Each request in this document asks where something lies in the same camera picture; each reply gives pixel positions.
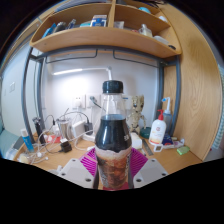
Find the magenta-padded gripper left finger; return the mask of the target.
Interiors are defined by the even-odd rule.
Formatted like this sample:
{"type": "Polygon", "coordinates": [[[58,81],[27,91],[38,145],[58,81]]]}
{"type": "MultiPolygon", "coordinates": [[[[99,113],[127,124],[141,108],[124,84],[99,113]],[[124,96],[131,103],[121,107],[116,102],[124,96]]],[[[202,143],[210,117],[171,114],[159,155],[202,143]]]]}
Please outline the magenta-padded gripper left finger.
{"type": "Polygon", "coordinates": [[[58,176],[81,187],[97,189],[99,173],[95,148],[91,147],[79,159],[71,158],[58,172],[58,176]]]}

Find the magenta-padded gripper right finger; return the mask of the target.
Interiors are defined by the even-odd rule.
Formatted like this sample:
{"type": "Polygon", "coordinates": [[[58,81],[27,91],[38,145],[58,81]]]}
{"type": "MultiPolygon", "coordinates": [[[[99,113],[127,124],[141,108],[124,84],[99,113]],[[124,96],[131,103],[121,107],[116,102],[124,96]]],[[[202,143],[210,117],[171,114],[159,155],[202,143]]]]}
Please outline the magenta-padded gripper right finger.
{"type": "Polygon", "coordinates": [[[129,161],[128,186],[140,188],[168,175],[155,159],[148,159],[138,150],[132,149],[129,161]]]}

